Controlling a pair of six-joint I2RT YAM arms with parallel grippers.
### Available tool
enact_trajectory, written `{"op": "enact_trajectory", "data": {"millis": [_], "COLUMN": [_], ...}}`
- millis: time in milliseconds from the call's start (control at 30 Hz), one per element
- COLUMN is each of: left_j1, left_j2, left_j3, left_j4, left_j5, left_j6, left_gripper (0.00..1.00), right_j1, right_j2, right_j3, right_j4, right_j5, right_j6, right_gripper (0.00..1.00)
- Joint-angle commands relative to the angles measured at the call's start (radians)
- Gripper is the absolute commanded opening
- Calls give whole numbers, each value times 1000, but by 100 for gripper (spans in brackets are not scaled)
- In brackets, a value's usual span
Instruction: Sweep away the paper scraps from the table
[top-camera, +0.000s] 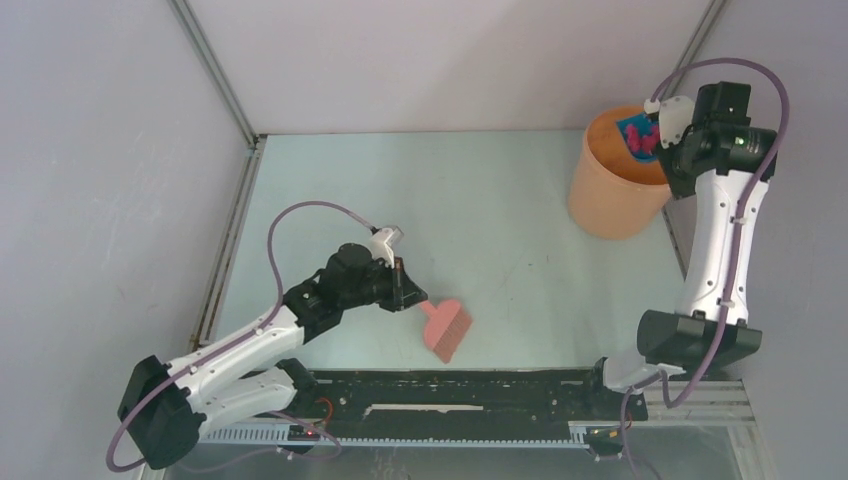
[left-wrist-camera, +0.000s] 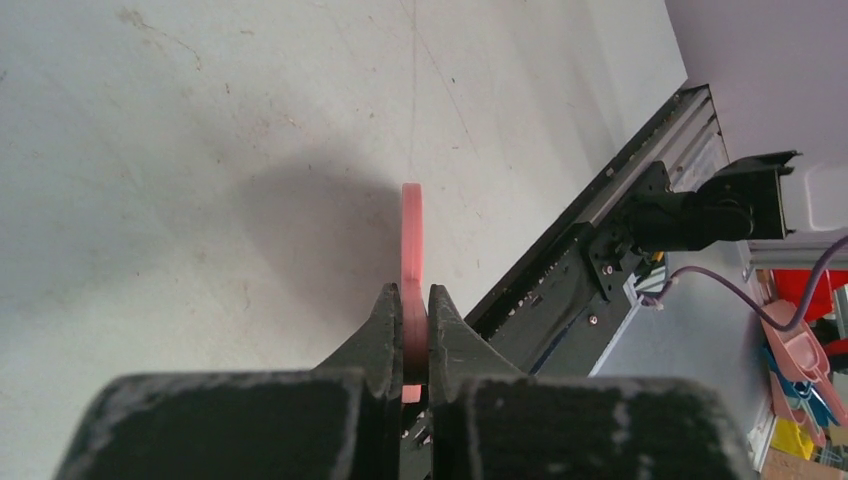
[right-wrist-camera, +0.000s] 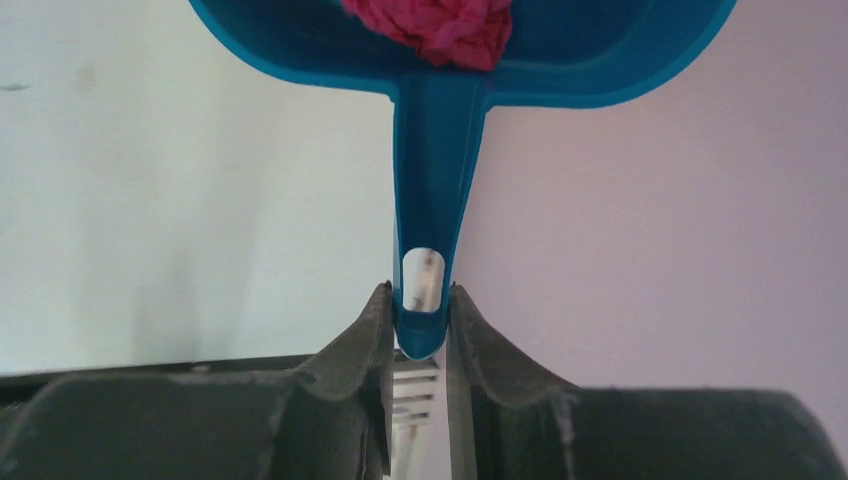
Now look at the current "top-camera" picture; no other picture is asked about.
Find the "pink plastic brush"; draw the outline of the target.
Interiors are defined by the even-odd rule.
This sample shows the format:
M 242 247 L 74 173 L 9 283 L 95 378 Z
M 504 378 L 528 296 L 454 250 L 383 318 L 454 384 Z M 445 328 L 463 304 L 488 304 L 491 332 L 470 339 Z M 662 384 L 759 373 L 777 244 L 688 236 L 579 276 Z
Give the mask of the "pink plastic brush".
M 457 299 L 418 305 L 426 315 L 423 343 L 443 364 L 449 364 L 472 326 L 473 319 Z

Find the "blue plastic dustpan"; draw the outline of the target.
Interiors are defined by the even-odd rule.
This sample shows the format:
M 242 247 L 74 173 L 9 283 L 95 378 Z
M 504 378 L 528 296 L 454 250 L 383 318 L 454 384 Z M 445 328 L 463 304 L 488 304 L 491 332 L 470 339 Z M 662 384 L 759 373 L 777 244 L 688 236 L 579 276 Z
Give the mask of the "blue plastic dustpan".
M 617 120 L 615 125 L 627 150 L 637 162 L 647 164 L 656 160 L 655 150 L 660 143 L 657 120 L 646 113 L 640 113 Z

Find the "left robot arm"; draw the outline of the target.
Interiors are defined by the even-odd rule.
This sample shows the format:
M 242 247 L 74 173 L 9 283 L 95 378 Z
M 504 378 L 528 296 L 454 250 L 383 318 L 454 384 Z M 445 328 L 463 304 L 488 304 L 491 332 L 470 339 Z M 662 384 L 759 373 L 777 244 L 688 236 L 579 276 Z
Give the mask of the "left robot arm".
M 189 355 L 139 361 L 118 407 L 128 434 L 152 469 L 184 458 L 202 436 L 256 414 L 286 410 L 304 416 L 316 403 L 307 370 L 284 361 L 253 369 L 338 326 L 345 311 L 375 304 L 400 312 L 428 298 L 402 258 L 373 258 L 364 246 L 342 245 L 326 266 L 287 290 L 253 322 Z

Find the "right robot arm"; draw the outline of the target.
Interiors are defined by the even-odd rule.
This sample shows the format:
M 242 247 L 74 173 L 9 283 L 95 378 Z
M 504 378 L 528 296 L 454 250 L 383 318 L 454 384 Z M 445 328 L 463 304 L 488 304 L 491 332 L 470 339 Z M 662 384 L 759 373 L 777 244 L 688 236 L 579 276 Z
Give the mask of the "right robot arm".
M 583 388 L 583 408 L 593 417 L 610 416 L 628 389 L 705 374 L 761 346 L 761 331 L 748 325 L 747 274 L 778 134 L 751 126 L 750 93 L 747 84 L 718 82 L 695 99 L 645 104 L 659 129 L 655 155 L 672 196 L 696 200 L 694 240 L 675 311 L 646 311 L 634 347 L 599 361 L 601 379 Z

